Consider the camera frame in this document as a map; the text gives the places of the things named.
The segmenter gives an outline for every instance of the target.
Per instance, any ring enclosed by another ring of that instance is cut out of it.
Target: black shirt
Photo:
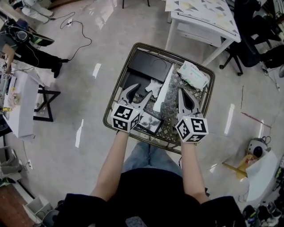
[[[118,190],[108,202],[94,196],[67,194],[54,227],[127,226],[139,216],[151,226],[246,226],[233,197],[206,203],[184,193],[182,178],[175,173],[138,168],[121,174]]]

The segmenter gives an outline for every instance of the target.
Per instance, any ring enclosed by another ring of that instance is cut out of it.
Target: floor
[[[145,0],[126,0],[124,9],[121,5],[122,0],[83,0],[55,10],[54,17],[76,12],[73,20],[84,24],[84,33],[92,38],[92,44],[80,49],[71,62],[64,64],[56,81],[45,72],[45,83],[61,91],[51,105],[55,122],[35,122],[32,143],[23,145],[14,135],[7,136],[8,144],[15,148],[23,162],[26,161],[24,149],[32,162],[33,169],[23,173],[23,183],[33,194],[45,196],[52,205],[64,199],[66,193],[88,194],[94,188],[115,137],[115,132],[103,125],[103,115],[133,44],[143,42],[160,48],[166,45],[170,24],[164,12],[164,1],[151,0],[151,7],[147,7]],[[79,46],[89,41],[83,38],[78,23],[60,30],[63,20],[40,26],[40,34],[55,40],[41,50],[70,58]],[[214,50],[207,44],[180,36],[175,40],[171,51],[198,63]],[[279,158],[283,155],[284,79],[278,77],[277,70],[269,73],[273,79],[275,75],[280,86],[278,91],[263,74],[260,64],[244,68],[245,74],[241,77],[237,76],[233,61],[220,70],[219,65],[227,57],[228,54],[222,53],[207,66],[216,75],[206,116],[210,134],[198,144],[197,154],[210,198],[232,195],[242,209],[247,204],[244,199],[248,181],[238,180],[221,162],[243,153],[249,140],[260,135],[270,135],[269,145]],[[95,78],[92,73],[97,63],[101,67]],[[233,117],[227,123],[229,113]],[[84,124],[77,148],[76,132],[82,119]],[[136,140],[130,138],[126,156],[135,144]],[[176,162],[180,158],[174,153],[170,155]]]

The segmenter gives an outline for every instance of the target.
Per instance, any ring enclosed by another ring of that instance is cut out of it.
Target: person
[[[54,227],[246,226],[233,197],[207,197],[194,144],[181,144],[182,169],[143,142],[123,164],[128,137],[118,131],[94,190],[67,194]]]
[[[54,78],[59,76],[62,63],[69,61],[37,50],[30,43],[16,43],[12,37],[6,34],[0,35],[0,51],[5,54],[7,59],[7,71],[10,70],[11,63],[15,59],[34,67],[51,69]]]
[[[17,12],[22,12],[24,15],[39,20],[42,23],[47,23],[49,17],[54,15],[52,11],[42,7],[34,0],[9,0],[9,3]]]

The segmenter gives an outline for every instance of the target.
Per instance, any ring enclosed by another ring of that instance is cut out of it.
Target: small photo
[[[158,119],[156,116],[151,115],[148,112],[142,114],[142,118],[138,125],[143,129],[147,130],[149,133],[156,134],[161,127],[162,120]]]

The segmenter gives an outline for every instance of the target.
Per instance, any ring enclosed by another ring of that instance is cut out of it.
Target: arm
[[[205,194],[205,186],[198,160],[195,145],[192,143],[181,143],[182,178],[185,194],[194,197],[201,204],[208,201]]]
[[[123,131],[117,133],[91,196],[108,201],[116,193],[124,162],[127,140],[128,133]]]
[[[14,59],[14,55],[15,55],[15,51],[12,47],[10,47],[8,44],[5,44],[3,46],[3,50],[2,50],[6,55],[7,55],[7,68],[6,68],[6,72],[9,72],[10,70],[10,66],[11,66],[11,63]]]

